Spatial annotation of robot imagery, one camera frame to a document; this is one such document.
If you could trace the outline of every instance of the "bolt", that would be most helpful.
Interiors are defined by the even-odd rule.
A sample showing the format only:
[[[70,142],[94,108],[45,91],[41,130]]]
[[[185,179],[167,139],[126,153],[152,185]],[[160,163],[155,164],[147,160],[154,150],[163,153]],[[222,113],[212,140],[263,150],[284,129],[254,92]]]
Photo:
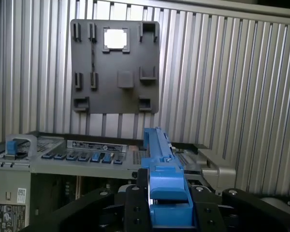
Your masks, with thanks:
[[[195,188],[198,192],[202,192],[204,189],[202,187],[196,187]]]
[[[229,190],[229,193],[231,193],[232,195],[236,195],[237,194],[237,191],[235,191],[235,190]]]
[[[100,192],[100,195],[101,195],[101,196],[106,196],[107,194],[108,194],[107,191]]]

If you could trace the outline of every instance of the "corrugated metal wall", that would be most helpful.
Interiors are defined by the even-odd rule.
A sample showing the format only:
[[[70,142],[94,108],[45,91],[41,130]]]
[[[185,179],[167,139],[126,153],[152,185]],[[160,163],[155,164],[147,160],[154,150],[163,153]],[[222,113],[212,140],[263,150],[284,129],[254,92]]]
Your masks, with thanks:
[[[217,151],[236,187],[290,193],[290,18],[163,1],[0,1],[0,141],[40,130],[172,141]],[[69,22],[160,23],[160,111],[71,112]]]

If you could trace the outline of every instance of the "label sticker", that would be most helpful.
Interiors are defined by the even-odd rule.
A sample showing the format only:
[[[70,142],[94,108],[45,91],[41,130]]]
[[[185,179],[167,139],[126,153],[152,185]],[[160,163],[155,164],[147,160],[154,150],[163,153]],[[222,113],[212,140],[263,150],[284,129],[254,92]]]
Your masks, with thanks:
[[[26,188],[18,188],[17,192],[17,203],[25,204],[26,203]]]
[[[0,204],[0,232],[17,232],[25,227],[26,206]]]

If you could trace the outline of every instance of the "black metal frame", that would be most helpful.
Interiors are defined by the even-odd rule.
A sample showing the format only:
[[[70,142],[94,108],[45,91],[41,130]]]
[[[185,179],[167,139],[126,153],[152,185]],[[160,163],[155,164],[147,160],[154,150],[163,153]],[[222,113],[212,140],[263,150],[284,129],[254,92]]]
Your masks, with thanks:
[[[290,232],[290,214],[252,194],[227,189],[220,197],[206,187],[192,186],[195,225],[189,228],[153,228],[148,207],[147,175],[147,169],[140,169],[137,185],[129,186],[125,193],[114,194],[103,188],[94,190],[21,232]]]

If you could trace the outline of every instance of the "blue latch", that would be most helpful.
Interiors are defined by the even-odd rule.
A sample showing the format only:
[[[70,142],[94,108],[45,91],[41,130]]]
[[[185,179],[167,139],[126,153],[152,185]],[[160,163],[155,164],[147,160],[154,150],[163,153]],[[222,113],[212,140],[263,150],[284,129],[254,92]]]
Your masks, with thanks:
[[[8,141],[6,143],[6,149],[9,155],[17,154],[17,142],[16,141]]]
[[[114,159],[114,164],[122,164],[123,156],[117,155],[117,157]]]
[[[42,159],[50,160],[55,156],[55,153],[47,153],[41,156]]]
[[[91,157],[90,162],[99,163],[100,160],[101,160],[100,152],[95,152],[95,153],[93,154],[93,156]]]
[[[87,162],[89,159],[87,153],[83,152],[79,157],[78,157],[78,161],[81,162]]]
[[[184,168],[167,134],[160,128],[145,128],[144,147],[150,152],[150,158],[142,158],[142,168],[149,169],[150,200],[168,201],[149,206],[152,225],[193,226],[193,202]]]
[[[63,160],[65,158],[66,158],[66,155],[65,154],[60,154],[60,153],[58,153],[58,154],[56,154],[54,156],[54,160]]]
[[[74,151],[71,154],[68,154],[66,160],[75,161],[77,160],[77,153]]]
[[[110,153],[106,153],[105,156],[102,159],[102,163],[111,163],[112,162],[112,156]]]

